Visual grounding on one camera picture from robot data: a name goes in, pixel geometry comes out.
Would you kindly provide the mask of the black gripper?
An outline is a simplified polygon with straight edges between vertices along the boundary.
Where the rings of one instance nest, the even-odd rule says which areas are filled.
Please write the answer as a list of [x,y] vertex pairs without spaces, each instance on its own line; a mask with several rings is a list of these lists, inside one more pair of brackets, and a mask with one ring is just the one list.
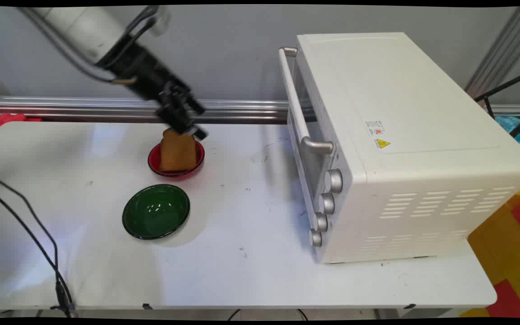
[[[99,60],[99,67],[114,74],[116,79],[134,79],[126,87],[146,101],[159,103],[156,116],[178,134],[188,133],[197,140],[208,136],[189,114],[193,111],[200,116],[205,112],[204,107],[194,99],[187,84],[142,45],[117,43]],[[173,91],[175,97],[162,97]]]

